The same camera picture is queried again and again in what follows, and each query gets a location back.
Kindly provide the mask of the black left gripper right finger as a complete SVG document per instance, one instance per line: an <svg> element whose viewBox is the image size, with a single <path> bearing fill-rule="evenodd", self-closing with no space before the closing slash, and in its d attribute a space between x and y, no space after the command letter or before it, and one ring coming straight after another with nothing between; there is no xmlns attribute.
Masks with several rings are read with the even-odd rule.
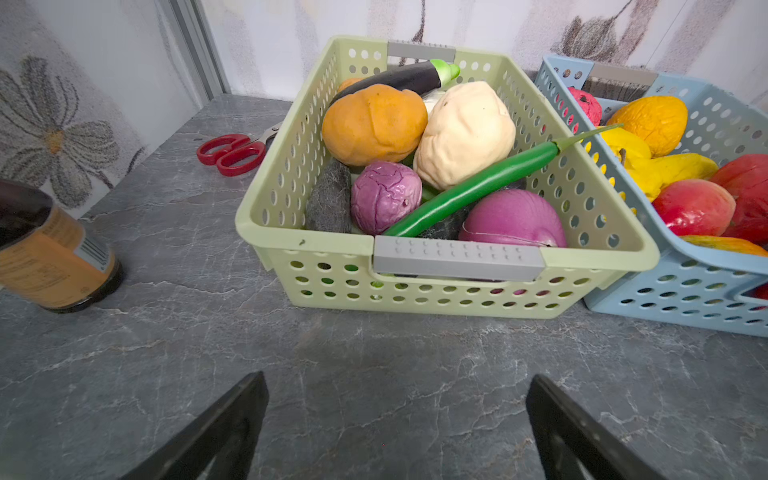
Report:
<svg viewBox="0 0 768 480"><path fill-rule="evenodd" d="M526 411L548 479L660 479L548 377L532 378Z"/></svg>

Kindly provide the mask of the yellow apple toy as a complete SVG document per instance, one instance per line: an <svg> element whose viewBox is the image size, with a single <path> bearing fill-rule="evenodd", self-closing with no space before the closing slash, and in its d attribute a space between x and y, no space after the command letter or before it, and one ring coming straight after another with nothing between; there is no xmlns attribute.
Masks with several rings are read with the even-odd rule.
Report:
<svg viewBox="0 0 768 480"><path fill-rule="evenodd" d="M652 159L647 143L623 128L604 131L600 136L625 168L641 168Z"/></svg>

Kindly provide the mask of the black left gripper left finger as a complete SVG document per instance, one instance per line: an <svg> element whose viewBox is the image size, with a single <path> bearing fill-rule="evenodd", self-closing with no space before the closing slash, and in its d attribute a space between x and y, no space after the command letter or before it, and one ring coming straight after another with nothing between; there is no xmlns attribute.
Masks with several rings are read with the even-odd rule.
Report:
<svg viewBox="0 0 768 480"><path fill-rule="evenodd" d="M246 479L268 403L264 374L247 374L124 477Z"/></svg>

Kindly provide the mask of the cream white round vegetable toy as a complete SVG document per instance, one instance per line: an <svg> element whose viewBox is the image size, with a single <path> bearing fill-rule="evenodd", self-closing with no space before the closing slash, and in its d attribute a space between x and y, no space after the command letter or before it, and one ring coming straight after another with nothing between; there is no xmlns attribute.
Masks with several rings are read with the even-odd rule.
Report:
<svg viewBox="0 0 768 480"><path fill-rule="evenodd" d="M413 169L433 188L448 190L507 158L515 138L516 125L488 83L457 85L429 114Z"/></svg>

